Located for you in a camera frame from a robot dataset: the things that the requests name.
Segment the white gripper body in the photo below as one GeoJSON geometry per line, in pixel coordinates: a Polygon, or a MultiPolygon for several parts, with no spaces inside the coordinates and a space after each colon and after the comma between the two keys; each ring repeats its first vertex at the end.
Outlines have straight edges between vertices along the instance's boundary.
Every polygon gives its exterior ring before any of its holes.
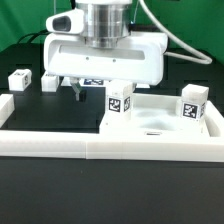
{"type": "Polygon", "coordinates": [[[92,48],[81,36],[52,33],[44,43],[44,68],[57,76],[157,85],[167,44],[164,33],[133,32],[115,48],[92,48]]]}

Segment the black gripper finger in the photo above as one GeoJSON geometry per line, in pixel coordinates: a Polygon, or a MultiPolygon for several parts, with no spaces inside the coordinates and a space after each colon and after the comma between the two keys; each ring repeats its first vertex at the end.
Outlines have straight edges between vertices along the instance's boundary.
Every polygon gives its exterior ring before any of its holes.
{"type": "Polygon", "coordinates": [[[80,85],[80,79],[71,77],[70,84],[72,89],[75,92],[75,97],[77,101],[85,101],[86,100],[86,91],[80,85]]]}

